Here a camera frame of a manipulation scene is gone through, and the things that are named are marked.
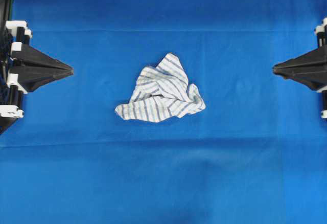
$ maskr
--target blue fabric surface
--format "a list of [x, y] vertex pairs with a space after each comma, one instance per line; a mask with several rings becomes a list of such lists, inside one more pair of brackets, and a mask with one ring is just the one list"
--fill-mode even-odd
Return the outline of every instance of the blue fabric surface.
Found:
[[[15, 0], [31, 46], [75, 74], [29, 94], [26, 116], [1, 136], [0, 223], [326, 223], [320, 96], [271, 71], [316, 47], [326, 8]], [[141, 69], [168, 52], [207, 109], [159, 124], [120, 119], [114, 108]]]

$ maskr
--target blue stripe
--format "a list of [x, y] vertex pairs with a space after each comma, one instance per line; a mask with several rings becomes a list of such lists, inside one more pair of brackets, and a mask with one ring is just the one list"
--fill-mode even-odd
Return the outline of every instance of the blue stripe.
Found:
[[143, 120], [143, 113], [141, 111], [141, 106], [139, 105], [139, 103], [138, 103], [138, 111], [139, 111], [139, 114], [141, 115], [141, 119]]
[[145, 93], [141, 92], [141, 95], [139, 96], [137, 101], [143, 100], [145, 95], [146, 95]]
[[157, 82], [155, 82], [155, 81], [153, 82], [153, 85], [145, 87], [143, 89], [143, 92], [146, 93], [146, 94], [151, 94], [152, 91], [150, 91], [150, 90], [153, 89], [153, 88], [158, 88]]
[[158, 114], [158, 118], [159, 118], [159, 122], [160, 122], [161, 118], [160, 118], [160, 114], [159, 114], [159, 107], [158, 107], [157, 102], [155, 101], [155, 98], [153, 98], [153, 100], [154, 100], [154, 103], [155, 103], [155, 108], [157, 109], [157, 114]]
[[192, 103], [188, 103], [188, 104], [186, 104], [186, 106], [184, 106], [183, 109], [179, 111], [179, 113], [177, 114], [177, 116], [179, 116], [179, 114], [181, 114], [182, 111], [184, 111], [184, 110], [185, 110], [189, 105], [191, 105], [191, 104], [192, 104]]
[[154, 68], [153, 66], [147, 66], [149, 69], [154, 70], [156, 72], [159, 72], [160, 74], [166, 75], [166, 76], [171, 76], [171, 74], [167, 73], [167, 72], [162, 72], [160, 70], [158, 70], [158, 68]]
[[167, 61], [169, 61], [171, 64], [173, 64], [174, 66], [176, 66], [177, 68], [179, 68], [180, 70], [182, 70], [182, 71], [184, 72], [184, 69], [183, 69], [182, 67], [180, 67], [178, 64], [172, 62], [170, 59], [168, 59], [168, 58], [166, 58], [166, 57], [165, 57], [165, 59], [166, 59]]
[[171, 74], [169, 74], [167, 71], [165, 71], [165, 70], [164, 70], [163, 68], [161, 68], [160, 66], [157, 66], [156, 68], [159, 69], [160, 71], [162, 71], [163, 73], [165, 73], [165, 74], [171, 76]]
[[125, 119], [125, 115], [124, 115], [124, 105], [122, 105], [122, 117], [123, 117], [123, 119]]
[[177, 88], [177, 86], [170, 80], [170, 79], [167, 79], [167, 81], [169, 81], [176, 89], [177, 89], [177, 91], [179, 92], [179, 94], [180, 94], [180, 96], [181, 96], [181, 98], [182, 98], [182, 100], [183, 101], [185, 101], [184, 100], [184, 97], [183, 97], [183, 95], [182, 95], [182, 93], [179, 91], [179, 89]]
[[131, 119], [132, 118], [132, 116], [131, 116], [131, 109], [130, 109], [130, 106], [129, 105], [127, 105], [127, 112], [128, 112], [128, 116], [129, 116], [129, 119]]
[[[158, 76], [157, 74], [155, 74], [155, 73], [151, 73], [151, 74], [153, 74], [156, 78], [158, 77], [159, 79], [161, 78], [160, 76]], [[177, 96], [175, 96], [175, 95], [173, 95], [172, 93], [168, 93], [167, 91], [165, 91], [167, 94], [171, 94], [172, 96], [174, 96], [176, 99], [179, 99]]]
[[201, 107], [202, 107], [203, 102], [202, 102], [201, 97], [199, 97], [198, 95], [195, 95], [195, 96], [198, 97], [198, 98], [200, 99], [200, 101], [201, 101], [201, 105], [200, 105], [199, 109], [202, 109]]
[[145, 100], [143, 100], [144, 102], [144, 110], [145, 110], [145, 114], [147, 115], [147, 121], [149, 121], [149, 114], [148, 114], [148, 109], [147, 109], [147, 105], [145, 103]]
[[175, 111], [180, 107], [180, 105], [183, 103], [183, 101], [180, 101], [180, 100], [179, 100], [179, 102], [180, 102], [180, 103], [179, 103], [179, 105], [174, 109], [174, 112], [175, 112]]
[[143, 86], [143, 85], [147, 85], [147, 84], [150, 84], [150, 83], [152, 83], [152, 82], [154, 82], [154, 81], [150, 81], [150, 82], [144, 82], [144, 83], [141, 83], [141, 84], [137, 84], [137, 86]]
[[170, 109], [168, 108], [168, 113], [169, 113], [169, 116], [173, 116], [172, 113], [170, 112]]
[[179, 74], [179, 75], [182, 76], [183, 78], [186, 77], [186, 73], [184, 72], [184, 70], [174, 69], [172, 66], [169, 66], [169, 65], [168, 65], [167, 61], [162, 61], [160, 64], [163, 65], [163, 66], [165, 66], [167, 69], [169, 69], [169, 70], [170, 70], [169, 73], [170, 73], [170, 72], [173, 72], [173, 73], [177, 73], [177, 74]]
[[144, 94], [143, 99], [148, 99], [150, 96], [150, 94]]
[[166, 90], [164, 90], [164, 88], [159, 83], [157, 83], [157, 84], [158, 84], [159, 88], [162, 89], [162, 91], [164, 91], [167, 94], [170, 94], [170, 95], [174, 96], [175, 99], [178, 99], [178, 97], [176, 95], [167, 92]]
[[157, 88], [156, 90], [152, 91], [151, 93], [153, 94], [153, 93], [158, 92], [158, 91], [159, 91], [159, 89]]
[[[179, 72], [174, 71], [173, 69], [171, 69], [169, 66], [167, 66], [167, 65], [164, 64], [164, 63], [162, 63], [162, 64], [165, 65], [168, 69], [170, 69], [173, 73], [177, 73], [177, 74], [179, 74], [179, 76], [181, 76], [182, 78], [185, 78], [185, 79], [186, 79], [186, 77], [184, 77], [184, 76], [183, 76], [182, 74], [180, 74]], [[172, 74], [170, 74], [170, 76], [176, 77], [179, 81], [181, 81], [182, 83], [184, 83], [186, 86], [188, 85], [185, 81], [183, 81], [182, 79], [178, 78], [176, 75], [172, 75]]]
[[137, 99], [139, 98], [139, 95], [141, 94], [141, 91], [139, 92], [139, 94], [137, 95], [137, 97], [135, 98], [134, 101], [137, 101]]
[[134, 112], [135, 119], [137, 119], [136, 112], [135, 112], [135, 104], [134, 104], [134, 102], [133, 102], [133, 112]]
[[152, 117], [153, 117], [153, 121], [155, 122], [155, 115], [154, 115], [154, 112], [153, 112], [152, 103], [150, 102], [150, 99], [149, 99], [148, 101], [149, 101], [149, 104], [150, 104], [150, 110], [151, 110], [150, 115], [152, 115]]
[[164, 107], [164, 106], [162, 105], [162, 106], [161, 106], [161, 109], [162, 109], [163, 120], [165, 120], [165, 119], [167, 118], [166, 113], [165, 113], [165, 109], [166, 109], [166, 107]]
[[175, 104], [175, 102], [176, 102], [177, 100], [174, 100], [169, 106], [168, 106], [168, 109], [170, 108], [170, 107], [172, 107], [172, 105], [173, 104]]
[[188, 97], [190, 97], [190, 87], [191, 87], [191, 85], [189, 85], [187, 88], [186, 88], [186, 95], [188, 96]]
[[147, 77], [147, 76], [145, 76], [145, 75], [140, 75], [140, 77], [151, 78], [151, 77]]

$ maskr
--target dish towel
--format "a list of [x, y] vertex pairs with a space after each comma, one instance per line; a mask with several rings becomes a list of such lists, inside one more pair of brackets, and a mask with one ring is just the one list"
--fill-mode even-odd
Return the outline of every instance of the dish towel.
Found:
[[117, 106], [115, 112], [125, 120], [157, 123], [203, 109], [205, 104], [199, 89], [194, 84], [189, 85], [178, 57], [169, 53], [156, 68], [146, 66], [141, 71], [129, 103]]

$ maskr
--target white bracket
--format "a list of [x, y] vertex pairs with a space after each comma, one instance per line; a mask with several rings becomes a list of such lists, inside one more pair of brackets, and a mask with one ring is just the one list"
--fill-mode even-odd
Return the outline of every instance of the white bracket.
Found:
[[24, 112], [16, 105], [0, 105], [0, 116], [4, 118], [23, 118]]
[[12, 51], [21, 51], [22, 43], [20, 41], [15, 41], [11, 44], [11, 50], [10, 55], [12, 54]]
[[321, 118], [327, 119], [327, 110], [321, 112]]
[[18, 86], [19, 91], [22, 91], [25, 95], [28, 94], [28, 92], [19, 84], [18, 74], [16, 73], [8, 73], [7, 86], [10, 87], [11, 85]]
[[327, 25], [327, 18], [324, 18], [322, 20], [322, 26], [325, 27]]
[[23, 20], [8, 20], [6, 21], [6, 27], [10, 30], [12, 36], [17, 35], [17, 27], [24, 27], [27, 30], [27, 22]]
[[325, 32], [325, 28], [324, 28], [324, 26], [317, 26], [317, 27], [315, 28], [315, 35], [317, 35], [317, 34], [320, 33], [320, 32]]
[[33, 37], [32, 31], [30, 29], [25, 29], [25, 36]]

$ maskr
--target striped towel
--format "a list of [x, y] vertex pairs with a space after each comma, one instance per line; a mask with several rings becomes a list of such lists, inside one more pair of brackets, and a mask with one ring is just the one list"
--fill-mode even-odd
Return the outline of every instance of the striped towel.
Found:
[[141, 71], [129, 103], [117, 106], [115, 112], [124, 120], [157, 123], [203, 109], [205, 104], [199, 89], [194, 84], [189, 85], [178, 57], [170, 53], [156, 68], [146, 66]]

